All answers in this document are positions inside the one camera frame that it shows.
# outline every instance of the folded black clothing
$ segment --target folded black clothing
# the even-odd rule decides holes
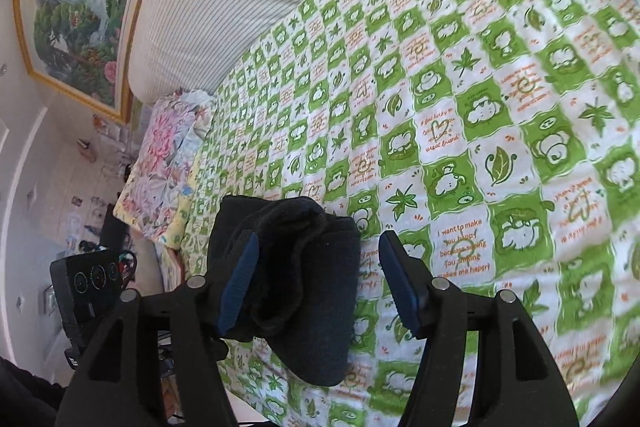
[[[209,239],[208,271],[222,268],[243,230],[257,234],[260,252],[236,325],[225,338],[265,338],[302,380],[337,385],[346,373],[360,265],[353,219],[327,214],[305,197],[226,196]]]

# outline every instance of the bed sheet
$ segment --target bed sheet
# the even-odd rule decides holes
[[[394,229],[434,275],[514,290],[593,418],[640,347],[639,31],[636,0],[303,0],[262,35],[216,93],[183,260],[206,270],[225,194],[302,194],[356,221],[358,301],[337,387],[263,340],[229,342],[226,387],[280,425],[395,427],[425,346],[378,262]]]

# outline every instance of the white wall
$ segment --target white wall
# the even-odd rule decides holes
[[[44,194],[61,150],[59,122],[28,77],[18,46],[12,1],[0,0],[0,120],[8,128],[0,151],[0,355],[33,373],[44,358],[59,321],[39,314],[39,297],[50,284],[49,263],[63,250],[38,235],[47,212]],[[35,187],[36,199],[28,205]],[[16,307],[22,299],[21,311]]]

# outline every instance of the black device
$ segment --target black device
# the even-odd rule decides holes
[[[72,345],[65,354],[73,368],[122,292],[119,257],[111,250],[97,250],[64,257],[49,266],[62,327]]]
[[[216,366],[228,352],[218,332],[238,317],[239,309],[228,297],[242,290],[238,272],[255,269],[256,241],[255,233],[242,233],[232,271],[210,270],[160,295],[143,298],[134,290],[123,292],[82,357],[56,427],[81,427],[89,418],[94,427],[165,425],[158,330],[172,332],[186,425],[236,427]],[[407,255],[394,232],[382,234],[379,252],[402,323],[418,339],[427,339],[399,427],[450,427],[466,332],[476,330],[478,370],[468,426],[577,427],[560,371],[513,292],[502,290],[493,298],[471,295],[434,278],[421,260]],[[640,359],[590,427],[638,425],[638,389]],[[96,414],[105,404],[118,406],[109,414]]]

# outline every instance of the blue gripper pad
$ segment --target blue gripper pad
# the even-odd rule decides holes
[[[241,246],[242,236],[238,240]],[[255,266],[260,255],[258,236],[251,233],[242,248],[238,263],[231,272],[225,289],[220,295],[220,315],[218,316],[218,334],[221,337],[236,325],[244,296],[249,289],[251,277],[254,276]]]
[[[385,273],[386,282],[391,290],[398,315],[405,328],[416,335],[420,328],[418,319],[418,296],[409,282],[409,278],[400,264],[398,255],[407,255],[404,250],[396,254],[393,245],[387,237],[387,232],[380,236],[378,242],[378,254],[382,271]]]

